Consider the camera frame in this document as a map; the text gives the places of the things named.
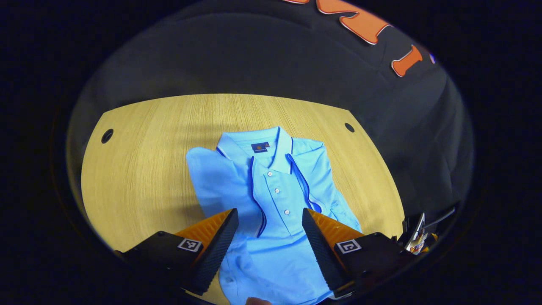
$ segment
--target shirt sleeve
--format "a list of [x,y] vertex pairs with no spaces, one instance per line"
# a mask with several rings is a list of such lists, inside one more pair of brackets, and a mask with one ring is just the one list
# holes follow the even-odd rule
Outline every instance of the shirt sleeve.
[[335,187],[331,163],[325,145],[322,143],[320,148],[306,155],[309,156],[307,162],[312,159],[312,164],[314,164],[313,168],[306,168],[305,170],[307,172],[305,177],[308,178],[311,185],[312,196],[324,204],[339,222],[361,232],[362,229],[358,219],[341,192]]
[[245,176],[231,160],[219,152],[192,148],[186,154],[190,179],[205,217],[237,208],[239,227],[237,236],[255,236],[261,226],[261,213],[252,201]]

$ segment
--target black fabric backdrop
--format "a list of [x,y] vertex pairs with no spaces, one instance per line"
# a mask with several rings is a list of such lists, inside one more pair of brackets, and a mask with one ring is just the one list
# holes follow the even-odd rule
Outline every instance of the black fabric backdrop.
[[[160,20],[116,50],[82,90],[69,166],[80,170],[108,110],[185,94],[260,94],[350,110],[388,165],[407,217],[463,202],[474,144],[456,86],[397,28],[372,46],[346,30],[341,15],[353,14],[324,15],[315,2],[206,0]],[[400,78],[390,64],[411,45],[424,60]]]
[[[536,226],[528,222],[540,200],[533,186],[539,182],[533,46],[540,42],[532,32],[534,6],[360,6],[423,42],[445,63],[472,114],[477,155],[465,211],[443,245],[419,263],[421,274],[405,274],[364,302],[539,300],[540,258],[531,239]],[[1,209],[4,303],[183,302],[137,279],[81,225],[63,153],[72,106],[96,68],[136,33],[181,7],[77,3],[3,11],[10,73],[2,111],[8,143]]]

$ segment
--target shirt collar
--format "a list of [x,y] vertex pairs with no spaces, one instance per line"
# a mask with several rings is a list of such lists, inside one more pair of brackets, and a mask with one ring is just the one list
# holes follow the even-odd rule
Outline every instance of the shirt collar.
[[241,149],[235,141],[246,141],[254,138],[278,137],[276,144],[276,152],[273,157],[273,163],[269,169],[289,174],[291,164],[286,158],[286,154],[292,153],[292,137],[285,132],[282,127],[274,127],[270,129],[247,131],[247,132],[224,132],[216,149],[226,158],[239,164],[250,164],[251,156]]

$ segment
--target table surface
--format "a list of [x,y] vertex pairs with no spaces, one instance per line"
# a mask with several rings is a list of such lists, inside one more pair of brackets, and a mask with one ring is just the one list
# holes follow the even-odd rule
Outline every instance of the table surface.
[[[108,246],[124,252],[157,231],[176,233],[203,220],[186,152],[193,147],[215,149],[223,132],[275,126],[292,137],[325,143],[335,185],[365,234],[402,234],[404,213],[397,188],[350,111],[248,94],[168,97],[104,113],[87,144],[81,174],[92,226]],[[113,136],[102,144],[108,129]],[[200,298],[228,303],[218,275]]]

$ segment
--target navy blue trim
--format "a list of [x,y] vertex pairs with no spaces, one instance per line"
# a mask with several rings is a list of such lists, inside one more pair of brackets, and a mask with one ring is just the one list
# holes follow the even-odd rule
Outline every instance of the navy blue trim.
[[312,202],[310,199],[309,199],[309,194],[311,193],[311,189],[310,187],[308,186],[308,182],[307,182],[307,179],[305,179],[305,177],[303,176],[303,173],[299,170],[299,167],[297,164],[295,164],[295,161],[294,161],[294,157],[292,157],[291,154],[287,154],[286,157],[290,160],[291,164],[292,164],[292,167],[295,167],[295,170],[299,173],[299,175],[301,175],[301,178],[303,179],[303,183],[305,185],[305,188],[307,189],[307,206],[309,209],[313,209],[315,211],[317,211],[318,213],[321,213],[322,212],[322,208],[320,207],[320,205],[316,204],[315,202]]
[[[294,153],[294,138],[290,137],[290,140],[292,140],[292,147],[290,148],[290,154]],[[292,165],[290,164],[290,175],[292,174]]]
[[224,155],[224,153],[222,153],[222,151],[220,150],[220,148],[218,148],[218,146],[216,147],[216,151],[218,151],[224,158],[226,158],[226,156]]
[[260,208],[260,211],[262,212],[262,225],[260,226],[260,229],[258,230],[258,234],[256,235],[256,238],[258,238],[263,233],[263,229],[265,229],[265,227],[267,226],[267,217],[266,217],[266,214],[263,212],[262,207],[256,200],[256,198],[254,198],[254,179],[252,178],[253,165],[254,165],[254,156],[250,158],[250,167],[248,169],[248,180],[249,180],[248,182],[250,185],[250,195],[252,196],[252,199],[258,205],[258,207]]

